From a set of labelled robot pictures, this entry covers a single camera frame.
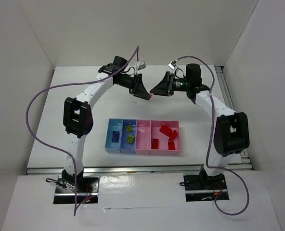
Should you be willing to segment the green square lego brick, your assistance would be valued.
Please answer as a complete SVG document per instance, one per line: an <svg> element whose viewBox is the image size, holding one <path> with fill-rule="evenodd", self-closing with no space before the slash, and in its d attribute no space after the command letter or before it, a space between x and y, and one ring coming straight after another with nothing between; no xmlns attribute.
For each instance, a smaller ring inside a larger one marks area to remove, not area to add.
<svg viewBox="0 0 285 231"><path fill-rule="evenodd" d="M132 124L126 125L125 130L127 133L133 132L133 125Z"/></svg>

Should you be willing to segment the red rounded lego brick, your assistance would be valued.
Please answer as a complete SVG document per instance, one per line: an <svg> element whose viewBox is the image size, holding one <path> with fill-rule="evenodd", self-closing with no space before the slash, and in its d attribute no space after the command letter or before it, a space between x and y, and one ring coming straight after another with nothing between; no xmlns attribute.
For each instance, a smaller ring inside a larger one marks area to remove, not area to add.
<svg viewBox="0 0 285 231"><path fill-rule="evenodd" d="M172 129L165 124L160 127L159 131L168 137L172 134Z"/></svg>

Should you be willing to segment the red arched lego cap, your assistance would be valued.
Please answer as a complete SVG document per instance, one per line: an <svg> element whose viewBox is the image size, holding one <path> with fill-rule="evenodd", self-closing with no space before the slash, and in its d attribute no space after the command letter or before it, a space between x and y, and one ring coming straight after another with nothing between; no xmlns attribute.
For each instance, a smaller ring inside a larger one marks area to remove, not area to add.
<svg viewBox="0 0 285 231"><path fill-rule="evenodd" d="M178 132L177 132L177 130L174 129L172 131L171 135L169 136L168 141L174 141L177 138L177 136L178 136Z"/></svg>

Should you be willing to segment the lime green lego brick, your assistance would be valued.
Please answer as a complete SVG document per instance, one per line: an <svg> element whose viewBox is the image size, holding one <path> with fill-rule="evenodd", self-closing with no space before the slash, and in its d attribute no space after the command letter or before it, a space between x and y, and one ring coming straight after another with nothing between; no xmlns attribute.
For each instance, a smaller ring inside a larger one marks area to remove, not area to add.
<svg viewBox="0 0 285 231"><path fill-rule="evenodd" d="M126 138L126 143L133 144L134 140L135 140L135 136L134 135L128 135L127 138Z"/></svg>

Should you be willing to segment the red rectangular lego brick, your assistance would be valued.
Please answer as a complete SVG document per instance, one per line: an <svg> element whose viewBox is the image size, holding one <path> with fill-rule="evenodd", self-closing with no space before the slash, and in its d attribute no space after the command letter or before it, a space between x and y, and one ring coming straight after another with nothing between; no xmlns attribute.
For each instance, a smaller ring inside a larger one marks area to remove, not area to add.
<svg viewBox="0 0 285 231"><path fill-rule="evenodd" d="M159 148L159 139L152 138L151 149L157 150Z"/></svg>

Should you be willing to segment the purple lego brick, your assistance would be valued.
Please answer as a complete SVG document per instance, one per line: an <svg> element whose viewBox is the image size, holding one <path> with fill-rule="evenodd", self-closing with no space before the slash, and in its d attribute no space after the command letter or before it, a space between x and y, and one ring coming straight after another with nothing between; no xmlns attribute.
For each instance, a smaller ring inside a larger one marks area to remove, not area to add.
<svg viewBox="0 0 285 231"><path fill-rule="evenodd" d="M119 137L120 137L120 132L118 130L114 130L112 133L112 142L113 143L118 143L119 142Z"/></svg>

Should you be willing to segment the red curved lego brick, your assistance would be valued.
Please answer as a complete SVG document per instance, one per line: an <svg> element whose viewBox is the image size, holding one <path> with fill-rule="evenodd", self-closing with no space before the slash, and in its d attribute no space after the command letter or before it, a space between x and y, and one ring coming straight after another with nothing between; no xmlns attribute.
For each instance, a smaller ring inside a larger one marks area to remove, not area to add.
<svg viewBox="0 0 285 231"><path fill-rule="evenodd" d="M174 141L168 141L168 149L169 150L175 150Z"/></svg>

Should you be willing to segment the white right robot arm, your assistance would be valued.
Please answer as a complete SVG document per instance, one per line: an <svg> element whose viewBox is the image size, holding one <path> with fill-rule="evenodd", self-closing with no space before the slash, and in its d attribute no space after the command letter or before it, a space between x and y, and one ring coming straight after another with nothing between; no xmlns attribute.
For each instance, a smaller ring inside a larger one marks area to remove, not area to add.
<svg viewBox="0 0 285 231"><path fill-rule="evenodd" d="M223 180L223 171L229 162L249 146L247 115L229 108L213 95L212 88L202 83L200 65L188 64L184 77L176 76L178 68L175 61L168 66L171 71L165 73L150 93L172 96L176 91L184 91L195 105L211 116L206 162L196 182L201 189L210 190Z"/></svg>

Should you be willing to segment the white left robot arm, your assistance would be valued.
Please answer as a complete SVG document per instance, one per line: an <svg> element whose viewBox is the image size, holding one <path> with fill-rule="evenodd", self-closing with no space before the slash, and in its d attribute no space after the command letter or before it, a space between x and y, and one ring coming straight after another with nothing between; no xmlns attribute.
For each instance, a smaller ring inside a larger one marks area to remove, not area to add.
<svg viewBox="0 0 285 231"><path fill-rule="evenodd" d="M93 127L92 108L100 97L114 84L117 84L129 89L129 93L135 97L151 99L151 94L143 85L142 74L137 73L146 68L145 62L135 63L133 76L125 71L126 63L126 59L115 56L112 63L98 70L95 83L90 84L76 97L68 97L65 100L63 125L68 134L67 151L71 155L66 158L62 180L77 186L78 190L84 185L83 151L86 137Z"/></svg>

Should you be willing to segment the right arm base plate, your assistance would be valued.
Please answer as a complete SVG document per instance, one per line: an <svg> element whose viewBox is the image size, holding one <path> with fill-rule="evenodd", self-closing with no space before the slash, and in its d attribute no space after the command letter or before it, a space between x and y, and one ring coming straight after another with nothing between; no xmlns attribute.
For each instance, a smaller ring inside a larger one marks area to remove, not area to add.
<svg viewBox="0 0 285 231"><path fill-rule="evenodd" d="M186 202L229 200L226 180L223 174L209 182L199 175L184 175L179 183L185 189Z"/></svg>

